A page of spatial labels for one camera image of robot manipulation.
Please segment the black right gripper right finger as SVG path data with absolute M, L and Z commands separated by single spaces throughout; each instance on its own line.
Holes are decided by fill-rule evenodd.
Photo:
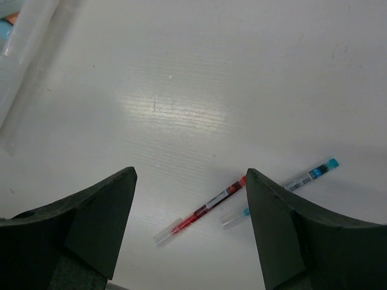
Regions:
M 247 199 L 266 289 L 385 289 L 386 226 L 312 203 L 255 169 Z

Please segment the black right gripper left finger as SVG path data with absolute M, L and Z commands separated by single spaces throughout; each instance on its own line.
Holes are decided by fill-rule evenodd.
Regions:
M 137 174 L 1 219 L 2 289 L 105 289 L 113 278 Z

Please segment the light blue gel pen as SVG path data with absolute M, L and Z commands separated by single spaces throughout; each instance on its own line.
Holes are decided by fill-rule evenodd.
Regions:
M 339 167 L 339 163 L 337 159 L 330 158 L 324 161 L 322 164 L 318 165 L 317 167 L 296 176 L 286 184 L 282 185 L 282 187 L 290 192 L 294 192 L 299 188 L 310 184 L 314 180 L 324 176 L 328 172 L 338 167 Z M 250 217 L 250 208 L 248 203 L 245 203 L 244 205 L 235 209 L 229 214 L 223 217 L 220 217 L 220 222 L 221 222 L 222 228 L 226 230 L 234 227 L 235 225 L 240 224 L 241 222 L 248 219 L 249 217 Z

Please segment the red gel pen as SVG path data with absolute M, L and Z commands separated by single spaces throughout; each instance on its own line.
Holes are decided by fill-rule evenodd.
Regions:
M 193 213 L 185 218 L 179 218 L 170 226 L 160 231 L 153 240 L 157 248 L 165 246 L 170 241 L 174 240 L 181 232 L 187 227 L 201 219 L 203 216 L 211 212 L 214 208 L 219 206 L 221 203 L 229 199 L 231 196 L 238 193 L 241 189 L 246 186 L 246 176 L 240 178 L 237 182 L 230 185 L 228 188 L 223 190 L 221 193 L 214 196 L 211 200 L 207 201 L 200 208 L 196 209 Z

